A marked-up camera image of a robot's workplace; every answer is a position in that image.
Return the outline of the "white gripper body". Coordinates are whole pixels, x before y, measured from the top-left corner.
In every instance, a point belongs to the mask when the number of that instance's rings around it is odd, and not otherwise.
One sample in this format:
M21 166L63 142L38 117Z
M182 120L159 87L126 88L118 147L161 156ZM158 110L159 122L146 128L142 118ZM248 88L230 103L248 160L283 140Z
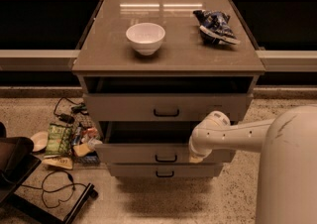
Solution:
M189 138L188 150L189 150L189 161L193 164L202 163L212 153L212 151L209 149L196 147L194 144L193 137Z

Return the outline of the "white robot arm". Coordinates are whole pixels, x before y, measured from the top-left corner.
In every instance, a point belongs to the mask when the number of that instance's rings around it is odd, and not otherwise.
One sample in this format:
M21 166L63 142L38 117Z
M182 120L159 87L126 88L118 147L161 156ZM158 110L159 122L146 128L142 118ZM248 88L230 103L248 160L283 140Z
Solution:
M213 111L191 133L190 159L199 163L214 150L261 155L256 224L317 224L316 104L235 126Z

